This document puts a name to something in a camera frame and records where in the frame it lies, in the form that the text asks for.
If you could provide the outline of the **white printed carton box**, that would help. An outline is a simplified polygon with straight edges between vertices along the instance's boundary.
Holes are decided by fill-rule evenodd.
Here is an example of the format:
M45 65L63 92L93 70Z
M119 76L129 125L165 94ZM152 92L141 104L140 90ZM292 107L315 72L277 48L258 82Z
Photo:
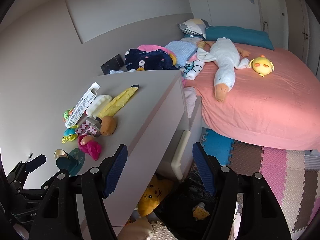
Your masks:
M78 123L78 121L80 120L80 118L82 117L86 109L89 107L92 101L96 98L97 90L99 89L100 89L100 85L98 85L96 82L89 87L89 89L78 101L71 115L67 119L65 124L66 128L71 128Z

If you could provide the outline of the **yellow snack bag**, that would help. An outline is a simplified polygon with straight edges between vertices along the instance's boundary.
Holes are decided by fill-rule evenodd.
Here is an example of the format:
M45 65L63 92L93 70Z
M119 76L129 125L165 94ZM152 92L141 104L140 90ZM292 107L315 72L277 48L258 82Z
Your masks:
M97 117L102 119L105 116L114 116L121 108L123 108L130 98L139 89L139 85L132 85L125 89L118 96L112 99L98 114Z

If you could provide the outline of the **black trash bag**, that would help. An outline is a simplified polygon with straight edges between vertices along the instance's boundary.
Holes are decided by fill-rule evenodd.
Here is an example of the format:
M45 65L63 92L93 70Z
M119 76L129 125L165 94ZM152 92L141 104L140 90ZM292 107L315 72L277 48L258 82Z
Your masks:
M215 191L210 194L203 185L198 170L191 172L182 183L176 184L155 208L154 213L177 239L220 239L215 225L221 182L216 177ZM204 219L193 217L200 203L209 212Z

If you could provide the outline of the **pink hooded doll figure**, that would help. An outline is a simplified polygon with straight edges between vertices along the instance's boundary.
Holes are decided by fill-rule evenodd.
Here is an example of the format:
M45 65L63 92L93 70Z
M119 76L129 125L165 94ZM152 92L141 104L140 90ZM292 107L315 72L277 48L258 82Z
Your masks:
M90 134L80 135L78 136L78 145L79 149L90 155L93 160L97 161L99 159L102 148L95 137Z

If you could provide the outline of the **grey 3M corner guard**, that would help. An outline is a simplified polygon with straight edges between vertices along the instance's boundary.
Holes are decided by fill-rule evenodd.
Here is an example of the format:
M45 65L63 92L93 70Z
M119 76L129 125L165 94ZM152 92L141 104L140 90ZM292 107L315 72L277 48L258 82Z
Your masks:
M98 137L101 135L101 120L93 119L90 117L84 118L82 122L80 122L79 126L75 129L75 133L80 136L84 134L90 134L94 137Z

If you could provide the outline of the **brown plush potato toy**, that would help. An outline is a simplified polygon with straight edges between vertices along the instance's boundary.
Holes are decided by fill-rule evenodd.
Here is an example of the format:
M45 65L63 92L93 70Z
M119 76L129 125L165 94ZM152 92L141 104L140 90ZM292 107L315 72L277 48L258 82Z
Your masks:
M101 120L100 133L103 136L109 136L114 133L117 127L117 122L112 116L105 116Z

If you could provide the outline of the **colourful foam floor mat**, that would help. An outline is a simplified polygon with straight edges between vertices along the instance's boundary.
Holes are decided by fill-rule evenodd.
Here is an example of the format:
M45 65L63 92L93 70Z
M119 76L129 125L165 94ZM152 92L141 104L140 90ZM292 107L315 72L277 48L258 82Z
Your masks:
M251 145L204 128L200 142L208 155L238 174L260 172L273 191L292 239L299 239L319 210L319 155Z

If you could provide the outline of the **pink bed sheet mattress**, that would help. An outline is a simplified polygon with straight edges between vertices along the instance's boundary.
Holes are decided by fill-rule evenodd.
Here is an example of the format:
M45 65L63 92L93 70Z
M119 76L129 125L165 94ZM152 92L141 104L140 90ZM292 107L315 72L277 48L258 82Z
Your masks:
M319 149L319 80L288 50L243 45L250 58L265 56L274 72L260 76L236 70L234 87L224 102L214 97L217 66L208 62L194 80L202 99L202 117L216 133L248 144L285 150Z

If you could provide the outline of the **yellow chick plush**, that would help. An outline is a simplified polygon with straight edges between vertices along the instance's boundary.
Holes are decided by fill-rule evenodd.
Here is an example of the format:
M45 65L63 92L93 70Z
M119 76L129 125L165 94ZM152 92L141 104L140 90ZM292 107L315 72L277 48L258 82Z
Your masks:
M260 76L264 77L272 72L274 72L273 63L267 59L264 55L256 57L249 62L249 67L257 72Z

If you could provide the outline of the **white goose plush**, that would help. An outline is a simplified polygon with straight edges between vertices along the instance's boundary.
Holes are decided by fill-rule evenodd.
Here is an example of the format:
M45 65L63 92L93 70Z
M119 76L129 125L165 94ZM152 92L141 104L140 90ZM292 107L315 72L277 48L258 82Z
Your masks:
M214 97L218 102L224 102L228 92L235 84L235 70L249 67L250 52L237 47L230 39L220 37L214 42L206 41L209 51L199 48L197 59L202 62L214 62L218 70L214 77Z

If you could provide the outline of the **navy rabbit print blanket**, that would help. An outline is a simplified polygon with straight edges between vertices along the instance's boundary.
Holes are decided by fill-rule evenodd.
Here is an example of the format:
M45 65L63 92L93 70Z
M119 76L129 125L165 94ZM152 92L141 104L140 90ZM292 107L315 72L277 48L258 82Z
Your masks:
M129 49L124 55L125 67L127 70L169 70L177 69L169 54L162 50L142 51Z

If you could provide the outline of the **pink fleece blanket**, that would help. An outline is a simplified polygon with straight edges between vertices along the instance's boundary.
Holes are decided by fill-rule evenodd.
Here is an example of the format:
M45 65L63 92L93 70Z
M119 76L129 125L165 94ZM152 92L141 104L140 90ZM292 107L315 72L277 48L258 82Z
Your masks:
M167 48L161 47L158 45L154 45L154 44L143 44L143 45L140 45L137 49L139 49L141 51L147 51L147 52L161 50L161 51L167 53L168 55L170 55L170 53L171 53L171 51L168 50Z

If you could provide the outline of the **teal pillow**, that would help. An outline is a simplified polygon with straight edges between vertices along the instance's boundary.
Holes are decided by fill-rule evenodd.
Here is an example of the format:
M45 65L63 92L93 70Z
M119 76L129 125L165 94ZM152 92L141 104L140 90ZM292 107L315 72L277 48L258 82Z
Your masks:
M264 31L246 29L242 27L215 26L206 30L206 40L216 41L225 37L233 43L247 44L251 46L274 50L269 36Z

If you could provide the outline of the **white wardrobe door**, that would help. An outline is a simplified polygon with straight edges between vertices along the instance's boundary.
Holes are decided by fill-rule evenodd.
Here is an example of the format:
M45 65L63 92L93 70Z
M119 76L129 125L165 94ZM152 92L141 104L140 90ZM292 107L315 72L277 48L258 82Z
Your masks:
M307 62L309 18L304 0L189 0L196 18L213 26L264 31L274 47Z

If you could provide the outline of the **black wall switch panel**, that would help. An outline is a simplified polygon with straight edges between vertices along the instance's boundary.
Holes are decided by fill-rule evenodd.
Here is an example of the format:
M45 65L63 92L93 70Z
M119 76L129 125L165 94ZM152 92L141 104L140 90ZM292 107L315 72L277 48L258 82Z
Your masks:
M120 70L125 63L120 54L114 56L112 59L105 62L103 65L100 66L104 75L110 74L112 70Z

